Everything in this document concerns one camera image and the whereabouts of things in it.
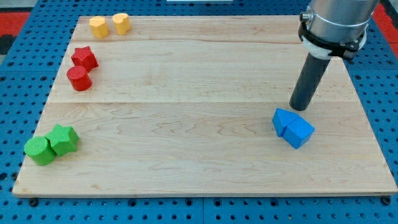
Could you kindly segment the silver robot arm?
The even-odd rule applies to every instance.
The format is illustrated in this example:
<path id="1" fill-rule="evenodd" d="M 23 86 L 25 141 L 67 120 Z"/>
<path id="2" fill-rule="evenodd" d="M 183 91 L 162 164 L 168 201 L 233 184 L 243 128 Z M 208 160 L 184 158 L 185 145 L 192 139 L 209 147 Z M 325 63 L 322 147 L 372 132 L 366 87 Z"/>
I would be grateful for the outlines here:
<path id="1" fill-rule="evenodd" d="M 321 40 L 348 43 L 362 35 L 378 4 L 378 0 L 311 0 L 300 21 Z"/>

